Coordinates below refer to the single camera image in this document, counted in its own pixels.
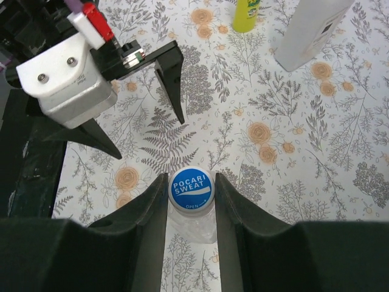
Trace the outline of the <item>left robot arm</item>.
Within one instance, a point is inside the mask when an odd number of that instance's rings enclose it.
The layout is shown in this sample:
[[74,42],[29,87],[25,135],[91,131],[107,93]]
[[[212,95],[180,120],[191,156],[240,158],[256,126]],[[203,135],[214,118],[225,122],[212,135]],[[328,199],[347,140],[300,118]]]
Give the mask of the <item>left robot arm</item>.
[[1,51],[12,57],[7,83],[27,97],[43,141],[76,142],[120,159],[96,118],[117,101],[112,82],[150,64],[184,123],[177,42],[150,54],[137,41],[120,44],[96,1],[2,1]]

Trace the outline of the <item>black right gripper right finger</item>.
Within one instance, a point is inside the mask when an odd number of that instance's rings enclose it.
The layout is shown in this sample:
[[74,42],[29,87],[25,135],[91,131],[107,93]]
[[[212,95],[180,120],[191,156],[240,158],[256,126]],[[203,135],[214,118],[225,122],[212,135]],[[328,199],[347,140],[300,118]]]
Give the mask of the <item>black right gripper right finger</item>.
[[388,223],[287,224],[215,181],[222,291],[387,291]]

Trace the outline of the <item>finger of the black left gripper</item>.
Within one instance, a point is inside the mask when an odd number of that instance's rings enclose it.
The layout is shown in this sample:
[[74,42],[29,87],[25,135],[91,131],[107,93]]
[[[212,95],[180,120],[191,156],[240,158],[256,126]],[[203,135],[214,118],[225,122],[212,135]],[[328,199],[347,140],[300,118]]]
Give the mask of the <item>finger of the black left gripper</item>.
[[68,129],[49,118],[44,118],[42,140],[76,142],[103,151],[113,158],[122,159],[119,149],[94,119]]
[[171,41],[163,47],[146,55],[145,64],[154,63],[154,71],[171,107],[181,124],[185,118],[181,106],[181,73],[184,56],[177,41]]

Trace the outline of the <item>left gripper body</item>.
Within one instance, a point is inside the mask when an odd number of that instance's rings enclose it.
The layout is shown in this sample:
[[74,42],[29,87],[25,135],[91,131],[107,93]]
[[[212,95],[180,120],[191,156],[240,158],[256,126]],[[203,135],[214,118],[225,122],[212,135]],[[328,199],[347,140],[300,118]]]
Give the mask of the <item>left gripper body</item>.
[[154,62],[158,50],[147,55],[136,40],[122,46],[111,40],[98,50],[91,49],[91,54],[98,72],[105,80],[112,81],[127,78]]

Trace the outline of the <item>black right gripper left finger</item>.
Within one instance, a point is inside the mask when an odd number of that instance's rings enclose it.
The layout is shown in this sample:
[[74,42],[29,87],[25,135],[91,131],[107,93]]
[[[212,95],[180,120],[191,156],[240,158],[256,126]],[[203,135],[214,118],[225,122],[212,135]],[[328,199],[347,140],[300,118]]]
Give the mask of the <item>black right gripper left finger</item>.
[[1,220],[2,291],[159,291],[168,176],[90,226],[70,219]]

